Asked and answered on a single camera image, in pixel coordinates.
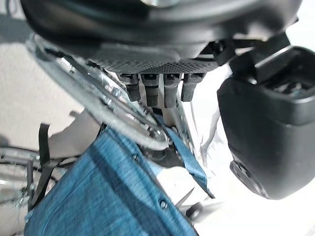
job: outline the black plastic tab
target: black plastic tab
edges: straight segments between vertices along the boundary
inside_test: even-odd
[[[180,83],[180,74],[164,74],[164,105],[166,108],[174,108],[176,105],[176,93]]]
[[[147,97],[147,106],[158,106],[158,79],[159,74],[142,74],[141,80],[144,84]]]
[[[206,73],[185,74],[182,88],[181,100],[183,102],[191,102],[193,92],[196,85],[200,83],[205,77]]]

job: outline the black strap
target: black strap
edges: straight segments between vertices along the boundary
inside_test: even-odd
[[[39,143],[39,157],[40,165],[43,166],[45,163],[50,161],[49,147],[48,147],[48,124],[40,124],[38,143]]]
[[[39,142],[39,160],[42,173],[39,178],[38,186],[36,188],[34,197],[31,201],[30,209],[37,206],[45,197],[46,189],[51,178],[51,174],[58,162],[50,161],[49,147],[48,147],[48,124],[40,124],[38,142]]]

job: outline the mesh panel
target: mesh panel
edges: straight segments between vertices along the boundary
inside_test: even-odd
[[[109,71],[130,74],[204,73],[212,71],[218,67],[218,64],[215,61],[200,61],[193,59],[171,63],[109,60],[99,61],[97,63]]]

